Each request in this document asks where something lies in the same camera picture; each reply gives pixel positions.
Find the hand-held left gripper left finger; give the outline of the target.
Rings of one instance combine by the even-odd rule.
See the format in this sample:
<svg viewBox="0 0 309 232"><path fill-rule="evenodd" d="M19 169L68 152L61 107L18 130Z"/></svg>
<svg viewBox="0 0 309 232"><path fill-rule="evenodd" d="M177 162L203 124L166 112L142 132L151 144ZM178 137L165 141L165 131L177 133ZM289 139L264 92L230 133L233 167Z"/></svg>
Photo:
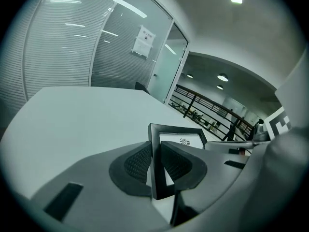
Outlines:
<svg viewBox="0 0 309 232"><path fill-rule="evenodd" d="M83 158L43 185L32 201L75 229L168 229L152 204L149 141Z"/></svg>

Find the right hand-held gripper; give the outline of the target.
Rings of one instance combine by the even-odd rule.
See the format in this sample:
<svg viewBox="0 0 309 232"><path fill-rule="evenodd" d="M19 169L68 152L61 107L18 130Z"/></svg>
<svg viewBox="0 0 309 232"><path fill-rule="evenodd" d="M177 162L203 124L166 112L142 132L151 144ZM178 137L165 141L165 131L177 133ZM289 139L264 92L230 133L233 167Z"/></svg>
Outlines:
<svg viewBox="0 0 309 232"><path fill-rule="evenodd" d="M289 131L292 128L309 127L309 56L304 54L286 81L275 91L281 107L264 120L263 129L254 136L254 141L207 142L205 149L210 151L229 151L269 144L268 140Z"/></svg>

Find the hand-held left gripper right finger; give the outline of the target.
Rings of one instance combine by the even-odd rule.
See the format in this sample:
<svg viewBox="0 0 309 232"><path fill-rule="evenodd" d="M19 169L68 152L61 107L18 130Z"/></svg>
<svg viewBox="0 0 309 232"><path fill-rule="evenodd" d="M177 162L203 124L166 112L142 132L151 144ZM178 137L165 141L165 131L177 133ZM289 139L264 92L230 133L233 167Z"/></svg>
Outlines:
<svg viewBox="0 0 309 232"><path fill-rule="evenodd" d="M249 157L161 143L161 162L174 183L173 213L200 214L221 198L240 175Z"/></svg>

